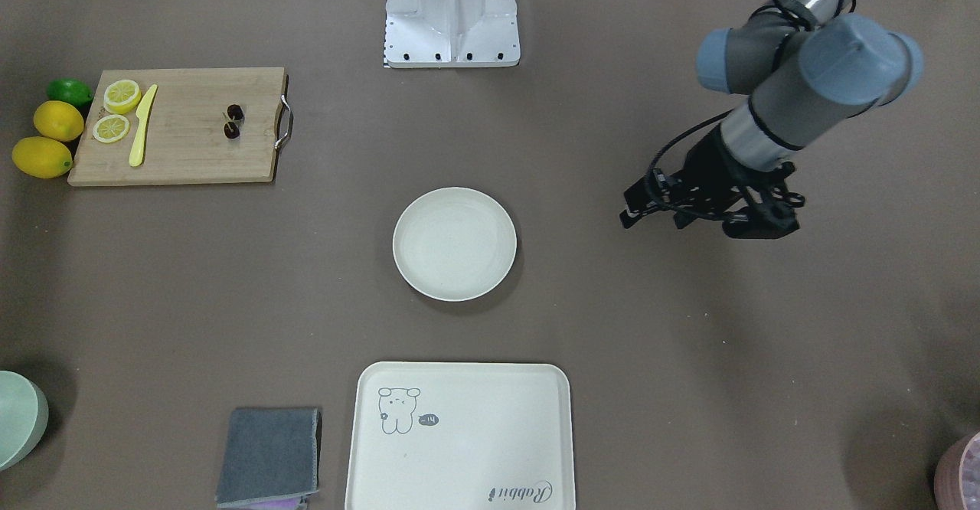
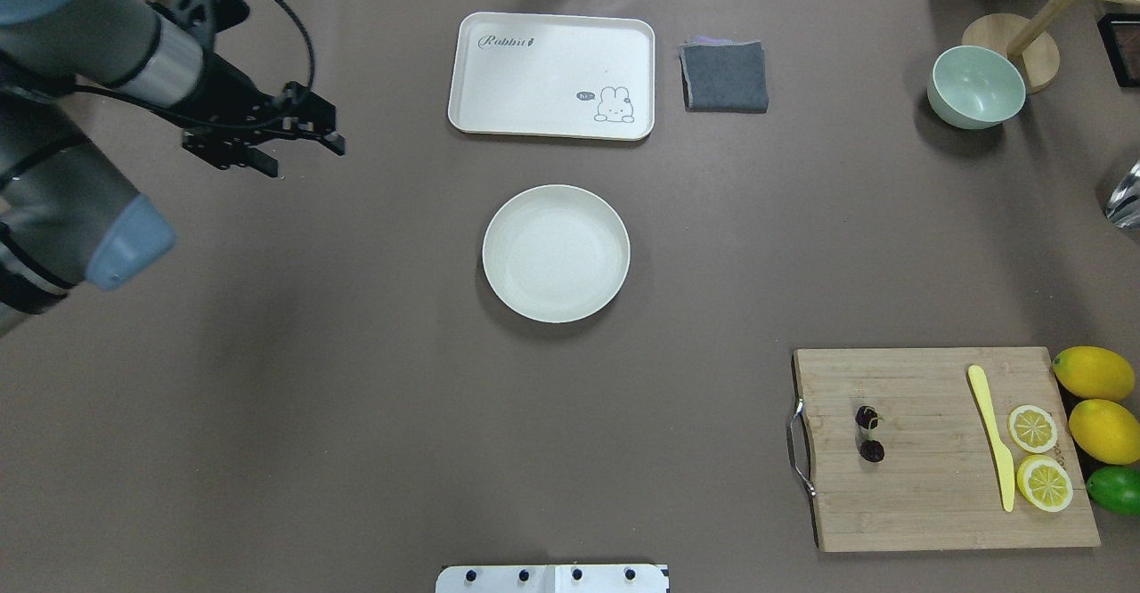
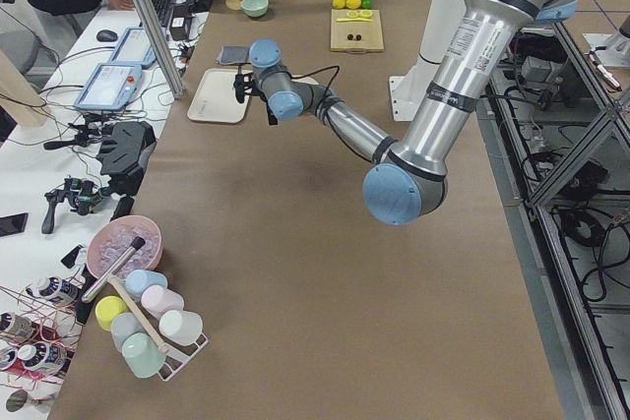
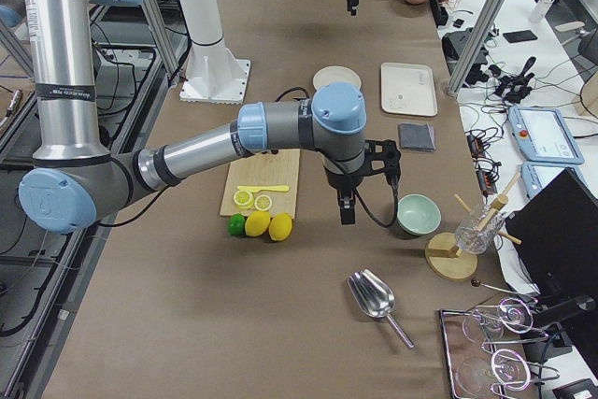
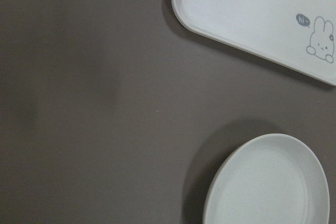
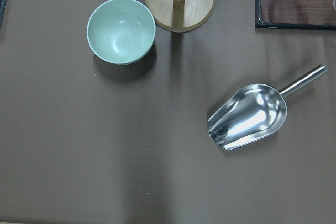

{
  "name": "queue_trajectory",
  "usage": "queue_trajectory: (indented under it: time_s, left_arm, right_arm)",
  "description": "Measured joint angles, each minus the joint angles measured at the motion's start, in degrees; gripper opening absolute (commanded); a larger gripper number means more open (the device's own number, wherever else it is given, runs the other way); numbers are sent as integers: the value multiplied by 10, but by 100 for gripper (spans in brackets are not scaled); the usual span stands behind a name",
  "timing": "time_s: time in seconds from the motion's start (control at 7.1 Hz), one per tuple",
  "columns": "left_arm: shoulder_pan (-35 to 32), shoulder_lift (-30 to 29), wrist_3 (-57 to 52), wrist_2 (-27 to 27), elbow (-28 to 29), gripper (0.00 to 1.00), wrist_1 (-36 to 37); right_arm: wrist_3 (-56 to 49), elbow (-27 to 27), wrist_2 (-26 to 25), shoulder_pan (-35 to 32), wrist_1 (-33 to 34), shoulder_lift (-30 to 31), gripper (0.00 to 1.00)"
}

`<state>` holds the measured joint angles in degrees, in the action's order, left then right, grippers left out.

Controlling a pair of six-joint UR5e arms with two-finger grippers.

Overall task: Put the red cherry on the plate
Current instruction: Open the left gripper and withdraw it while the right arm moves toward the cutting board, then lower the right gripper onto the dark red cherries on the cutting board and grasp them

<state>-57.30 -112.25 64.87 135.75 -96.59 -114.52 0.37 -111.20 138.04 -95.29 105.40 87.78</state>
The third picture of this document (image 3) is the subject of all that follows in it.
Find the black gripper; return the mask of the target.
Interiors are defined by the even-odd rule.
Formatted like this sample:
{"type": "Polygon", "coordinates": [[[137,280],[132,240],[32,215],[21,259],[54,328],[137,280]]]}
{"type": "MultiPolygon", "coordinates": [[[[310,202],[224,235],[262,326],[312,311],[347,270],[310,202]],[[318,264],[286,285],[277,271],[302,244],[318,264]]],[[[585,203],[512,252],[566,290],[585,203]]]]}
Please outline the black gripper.
{"type": "Polygon", "coordinates": [[[268,116],[268,124],[269,126],[277,125],[277,116],[275,112],[274,102],[271,95],[267,95],[267,108],[269,110],[270,116],[268,116]]]}

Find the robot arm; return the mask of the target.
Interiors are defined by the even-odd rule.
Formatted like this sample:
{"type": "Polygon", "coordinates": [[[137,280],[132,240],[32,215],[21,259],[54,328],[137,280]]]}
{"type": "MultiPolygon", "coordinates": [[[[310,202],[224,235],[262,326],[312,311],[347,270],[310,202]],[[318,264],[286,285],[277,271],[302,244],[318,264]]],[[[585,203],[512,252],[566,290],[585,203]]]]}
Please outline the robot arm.
{"type": "Polygon", "coordinates": [[[297,81],[281,49],[262,38],[249,48],[254,93],[280,121],[312,113],[351,150],[372,162],[363,185],[370,213],[390,225],[436,210],[447,195],[446,157],[475,111],[491,74],[522,28],[568,19],[577,0],[461,0],[452,38],[431,79],[412,68],[393,90],[406,92],[413,118],[401,140],[352,110],[330,86],[297,81]]]}

